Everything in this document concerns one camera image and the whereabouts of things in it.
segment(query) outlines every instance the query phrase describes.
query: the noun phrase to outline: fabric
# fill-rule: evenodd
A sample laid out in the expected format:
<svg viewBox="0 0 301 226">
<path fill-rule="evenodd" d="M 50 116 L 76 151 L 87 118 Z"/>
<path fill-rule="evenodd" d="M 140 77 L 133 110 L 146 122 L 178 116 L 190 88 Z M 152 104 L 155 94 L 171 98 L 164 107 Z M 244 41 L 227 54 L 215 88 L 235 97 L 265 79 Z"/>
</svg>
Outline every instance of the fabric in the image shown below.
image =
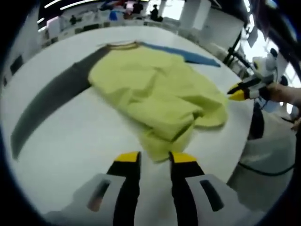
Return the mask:
<svg viewBox="0 0 301 226">
<path fill-rule="evenodd" d="M 154 161 L 182 152 L 195 126 L 227 120 L 226 97 L 176 54 L 146 47 L 112 50 L 88 80 L 114 107 L 147 126 L 140 141 Z"/>
<path fill-rule="evenodd" d="M 130 46 L 131 48 L 137 48 L 140 46 L 140 43 L 135 42 Z M 173 48 L 164 48 L 163 46 L 154 45 L 151 46 L 166 52 L 172 51 L 172 53 L 183 56 L 185 60 L 187 58 L 187 51 L 180 49 L 175 49 L 174 51 Z M 44 120 L 47 119 L 47 117 L 68 101 L 72 100 L 72 98 L 76 97 L 76 95 L 90 87 L 90 83 L 87 79 L 92 67 L 105 55 L 110 53 L 112 49 L 116 48 L 123 49 L 124 47 L 107 45 L 99 48 L 96 52 L 76 62 L 60 73 L 35 96 L 22 113 L 11 136 L 12 152 L 15 159 L 19 156 L 30 135 Z M 202 61 L 203 58 L 205 57 L 196 55 L 193 59 L 195 62 L 193 63 L 206 63 L 206 61 Z"/>
<path fill-rule="evenodd" d="M 213 59 L 207 58 L 207 57 L 199 55 L 199 54 L 191 53 L 191 52 L 188 52 L 188 51 L 185 51 L 182 49 L 165 47 L 165 46 L 157 46 L 157 45 L 152 45 L 152 44 L 148 44 L 145 42 L 141 42 L 141 44 L 144 46 L 147 46 L 149 48 L 152 48 L 152 49 L 158 49 L 158 50 L 162 50 L 167 53 L 174 53 L 174 54 L 181 55 L 182 57 L 184 57 L 184 60 L 187 63 L 195 63 L 195 64 L 201 64 L 201 65 L 221 67 L 221 65 Z"/>
</svg>

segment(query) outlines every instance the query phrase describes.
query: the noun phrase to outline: yellow shirt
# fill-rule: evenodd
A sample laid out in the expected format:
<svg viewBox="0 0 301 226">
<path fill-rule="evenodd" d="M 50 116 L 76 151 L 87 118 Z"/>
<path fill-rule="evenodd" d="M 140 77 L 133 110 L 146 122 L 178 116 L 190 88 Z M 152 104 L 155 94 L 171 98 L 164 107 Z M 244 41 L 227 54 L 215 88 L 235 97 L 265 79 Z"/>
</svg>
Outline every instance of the yellow shirt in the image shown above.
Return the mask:
<svg viewBox="0 0 301 226">
<path fill-rule="evenodd" d="M 154 161 L 182 152 L 194 126 L 227 120 L 226 97 L 176 54 L 147 47 L 112 50 L 88 79 L 114 107 L 147 126 L 139 138 Z"/>
</svg>

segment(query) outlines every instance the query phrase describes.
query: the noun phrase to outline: table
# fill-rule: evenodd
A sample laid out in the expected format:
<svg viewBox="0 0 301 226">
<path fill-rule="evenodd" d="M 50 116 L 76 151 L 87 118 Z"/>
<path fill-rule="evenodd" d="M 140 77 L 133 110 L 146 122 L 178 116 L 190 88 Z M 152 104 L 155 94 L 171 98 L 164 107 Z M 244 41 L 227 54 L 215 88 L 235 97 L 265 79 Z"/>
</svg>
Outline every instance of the table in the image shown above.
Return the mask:
<svg viewBox="0 0 301 226">
<path fill-rule="evenodd" d="M 23 110 L 54 77 L 106 43 L 141 40 L 182 48 L 214 58 L 220 68 L 192 65 L 221 92 L 239 78 L 214 56 L 169 31 L 156 27 L 111 27 L 84 32 L 46 48 L 14 75 L 2 94 L 1 123 L 7 159 L 17 182 L 37 210 L 45 214 L 72 202 L 74 192 L 98 173 L 106 173 L 120 154 L 142 151 L 131 121 L 121 116 L 93 88 L 85 90 L 45 120 L 12 159 L 10 135 Z M 185 152 L 195 156 L 205 173 L 227 182 L 247 140 L 253 101 L 229 102 L 229 119 L 221 130 L 194 129 Z M 142 154 L 136 225 L 176 225 L 169 162 L 154 164 Z"/>
</svg>

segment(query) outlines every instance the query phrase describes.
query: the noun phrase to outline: cable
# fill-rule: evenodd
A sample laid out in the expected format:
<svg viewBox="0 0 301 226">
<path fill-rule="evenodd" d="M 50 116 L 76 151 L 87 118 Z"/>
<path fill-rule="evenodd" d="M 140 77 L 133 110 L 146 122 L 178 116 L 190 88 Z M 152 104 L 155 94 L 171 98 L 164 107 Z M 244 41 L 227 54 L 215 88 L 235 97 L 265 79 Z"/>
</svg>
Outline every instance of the cable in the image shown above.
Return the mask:
<svg viewBox="0 0 301 226">
<path fill-rule="evenodd" d="M 268 101 L 268 100 L 266 100 L 266 101 L 265 101 L 265 103 L 264 103 L 264 105 L 261 107 L 261 109 L 260 109 L 260 110 L 262 110 L 262 109 L 263 109 L 263 108 L 264 108 L 264 107 L 265 107 L 265 106 L 268 104 L 268 102 L 269 102 L 269 101 Z"/>
<path fill-rule="evenodd" d="M 268 177 L 277 177 L 277 176 L 281 176 L 281 175 L 287 173 L 288 171 L 290 171 L 291 169 L 293 169 L 293 168 L 295 167 L 295 163 L 294 163 L 294 164 L 293 164 L 292 166 L 290 166 L 289 168 L 287 168 L 287 169 L 285 169 L 285 170 L 283 170 L 283 171 L 280 171 L 280 172 L 278 172 L 278 173 L 267 173 L 267 172 L 262 172 L 262 171 L 257 170 L 257 169 L 253 169 L 252 167 L 249 167 L 249 166 L 247 166 L 247 165 L 245 165 L 245 164 L 243 164 L 243 163 L 241 163 L 241 162 L 239 162 L 238 164 L 239 164 L 241 167 L 243 167 L 243 168 L 245 168 L 245 169 L 247 169 L 247 170 L 250 170 L 250 171 L 252 171 L 252 172 L 254 172 L 254 173 L 257 173 L 257 174 L 260 174 L 260 175 L 264 175 L 264 176 L 268 176 Z"/>
</svg>

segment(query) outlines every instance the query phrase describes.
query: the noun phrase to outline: ceiling light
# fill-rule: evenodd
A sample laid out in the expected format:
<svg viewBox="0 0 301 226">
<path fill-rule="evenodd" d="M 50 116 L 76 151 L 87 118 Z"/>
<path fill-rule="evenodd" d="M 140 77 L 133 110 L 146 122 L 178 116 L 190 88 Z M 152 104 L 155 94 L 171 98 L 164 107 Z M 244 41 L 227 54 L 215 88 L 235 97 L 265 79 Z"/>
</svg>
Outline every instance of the ceiling light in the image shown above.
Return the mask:
<svg viewBox="0 0 301 226">
<path fill-rule="evenodd" d="M 61 0 L 54 0 L 51 3 L 47 4 L 46 6 L 44 6 L 44 8 L 48 8 L 49 6 L 52 6 L 53 4 L 56 4 L 59 1 L 61 1 Z"/>
<path fill-rule="evenodd" d="M 44 20 L 45 20 L 45 18 L 41 18 L 40 20 L 38 20 L 38 24 L 41 23 Z"/>
<path fill-rule="evenodd" d="M 83 1 L 75 2 L 75 3 L 72 3 L 72 4 L 68 5 L 68 6 L 61 7 L 61 10 L 70 8 L 70 7 L 72 7 L 72 6 L 77 6 L 77 5 L 86 3 L 86 2 L 91 2 L 91 1 L 98 1 L 98 0 L 83 0 Z"/>
</svg>

